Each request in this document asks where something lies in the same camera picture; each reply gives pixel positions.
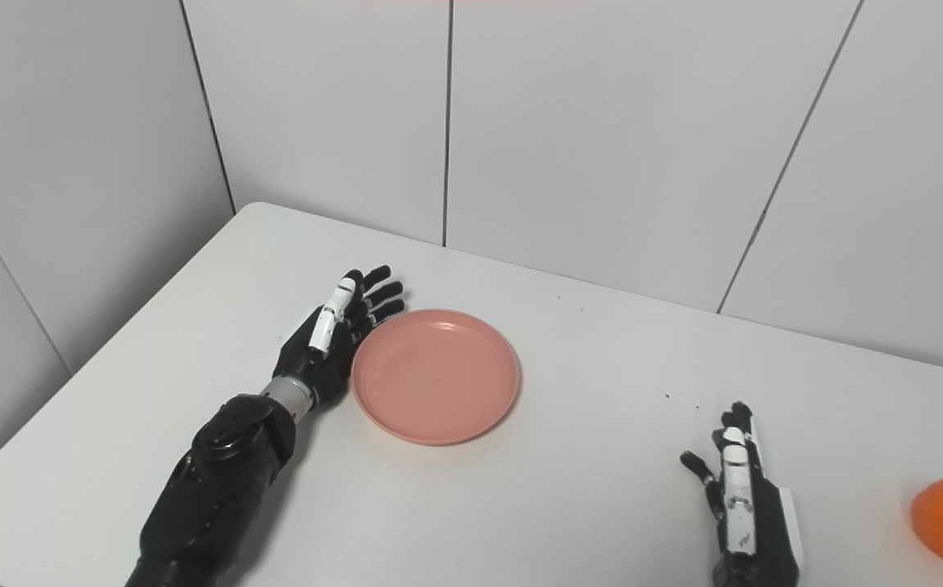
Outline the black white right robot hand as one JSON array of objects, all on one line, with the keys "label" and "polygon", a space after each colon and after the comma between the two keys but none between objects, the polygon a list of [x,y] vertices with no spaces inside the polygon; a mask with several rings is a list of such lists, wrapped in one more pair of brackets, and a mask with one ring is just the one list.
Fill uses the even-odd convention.
[{"label": "black white right robot hand", "polygon": [[720,469],[692,451],[679,460],[703,486],[716,520],[713,586],[795,586],[803,565],[798,514],[787,488],[769,478],[750,406],[737,401],[711,435]]}]

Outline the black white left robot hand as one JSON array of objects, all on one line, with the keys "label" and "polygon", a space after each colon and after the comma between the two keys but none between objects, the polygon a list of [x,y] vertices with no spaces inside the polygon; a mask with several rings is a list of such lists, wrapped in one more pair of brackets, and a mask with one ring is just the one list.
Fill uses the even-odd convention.
[{"label": "black white left robot hand", "polygon": [[308,387],[313,409],[334,404],[347,390],[357,349],[407,308],[403,291],[389,265],[348,271],[282,346],[273,376]]}]

